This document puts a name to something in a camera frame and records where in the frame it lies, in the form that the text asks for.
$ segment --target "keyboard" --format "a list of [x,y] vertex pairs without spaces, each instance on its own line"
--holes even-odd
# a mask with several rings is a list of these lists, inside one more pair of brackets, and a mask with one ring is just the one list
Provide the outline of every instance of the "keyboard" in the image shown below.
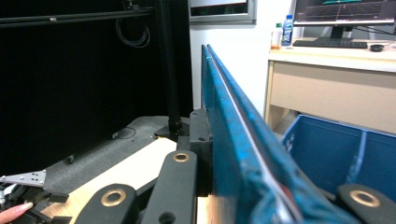
[[367,49],[367,42],[349,40],[296,40],[294,47],[337,48],[337,49]]

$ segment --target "water bottle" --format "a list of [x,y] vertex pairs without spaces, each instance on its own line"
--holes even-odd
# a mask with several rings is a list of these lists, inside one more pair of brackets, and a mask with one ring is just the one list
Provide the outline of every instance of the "water bottle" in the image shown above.
[[291,45],[291,37],[293,34],[293,19],[292,15],[286,17],[285,22],[283,22],[283,36],[282,36],[282,46]]

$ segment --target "blue bin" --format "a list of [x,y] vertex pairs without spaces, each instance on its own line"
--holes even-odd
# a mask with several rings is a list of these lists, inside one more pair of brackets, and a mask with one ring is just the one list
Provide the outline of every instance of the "blue bin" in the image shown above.
[[282,144],[317,187],[362,184],[396,202],[396,136],[299,115]]

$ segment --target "fingernail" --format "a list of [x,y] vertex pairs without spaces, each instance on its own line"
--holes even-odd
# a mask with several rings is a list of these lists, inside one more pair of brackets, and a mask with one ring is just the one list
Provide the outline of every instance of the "fingernail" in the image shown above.
[[18,208],[19,212],[25,212],[33,207],[33,203],[24,203]]

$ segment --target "coiled cable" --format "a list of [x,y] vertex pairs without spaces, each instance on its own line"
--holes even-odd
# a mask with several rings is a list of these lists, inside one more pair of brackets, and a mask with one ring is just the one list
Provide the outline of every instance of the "coiled cable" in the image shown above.
[[130,47],[138,48],[138,49],[142,49],[142,48],[146,47],[149,44],[150,33],[149,33],[149,28],[147,27],[146,24],[144,25],[145,28],[143,30],[143,34],[138,40],[128,40],[122,34],[121,22],[122,22],[122,18],[116,19],[116,31],[117,31],[117,35],[119,36],[119,38],[122,41],[122,43],[124,43],[124,44],[126,44],[126,45],[128,45]]

